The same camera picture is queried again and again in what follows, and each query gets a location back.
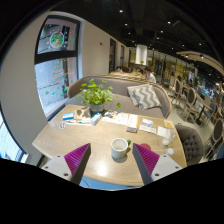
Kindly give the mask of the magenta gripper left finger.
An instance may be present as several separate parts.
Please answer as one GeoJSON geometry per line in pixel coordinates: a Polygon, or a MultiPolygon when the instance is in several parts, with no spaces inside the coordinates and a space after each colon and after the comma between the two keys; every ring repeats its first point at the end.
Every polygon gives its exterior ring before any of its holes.
{"type": "Polygon", "coordinates": [[[66,155],[56,155],[42,169],[79,185],[91,154],[91,144],[85,144],[66,155]]]}

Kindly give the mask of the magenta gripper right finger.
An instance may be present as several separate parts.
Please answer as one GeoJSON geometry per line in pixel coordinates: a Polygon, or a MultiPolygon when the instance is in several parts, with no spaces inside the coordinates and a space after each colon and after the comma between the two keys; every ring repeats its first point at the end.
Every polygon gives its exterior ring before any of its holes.
{"type": "Polygon", "coordinates": [[[174,150],[172,148],[168,148],[164,154],[158,155],[144,146],[133,144],[133,155],[145,185],[182,169],[173,160],[173,154],[174,150]]]}

